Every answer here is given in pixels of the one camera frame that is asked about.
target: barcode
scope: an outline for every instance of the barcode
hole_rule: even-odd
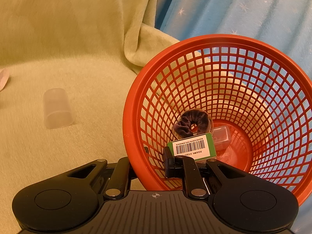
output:
[[[204,139],[200,139],[199,141],[190,142],[190,143],[176,146],[177,154],[182,154],[182,153],[195,151],[195,150],[199,150],[203,148],[205,148]]]

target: basket bottom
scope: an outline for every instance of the basket bottom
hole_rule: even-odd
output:
[[[213,120],[214,127],[227,125],[230,129],[232,142],[224,150],[217,151],[217,159],[233,167],[249,172],[252,166],[252,144],[243,129],[227,120]]]

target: triangular cutout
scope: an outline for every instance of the triangular cutout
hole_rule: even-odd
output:
[[[93,171],[93,169],[96,167],[95,164],[93,165],[89,165],[79,171],[76,171],[70,175],[68,175],[69,177],[71,178],[86,178],[90,173],[91,171]]]
[[[226,167],[225,165],[219,164],[218,167],[224,174],[224,176],[227,177],[228,179],[245,177],[245,175],[237,173],[236,171],[230,169],[229,167]]]

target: black gripper pad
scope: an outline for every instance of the black gripper pad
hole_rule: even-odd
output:
[[[207,203],[187,199],[182,191],[130,191],[107,201],[85,225],[68,234],[239,234],[220,222]],[[291,234],[289,230],[280,232]],[[33,234],[23,230],[20,234]]]

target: white label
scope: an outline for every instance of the white label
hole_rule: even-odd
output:
[[[172,147],[175,156],[188,156],[194,158],[195,160],[208,158],[210,156],[207,137],[205,134],[174,141],[172,142]]]

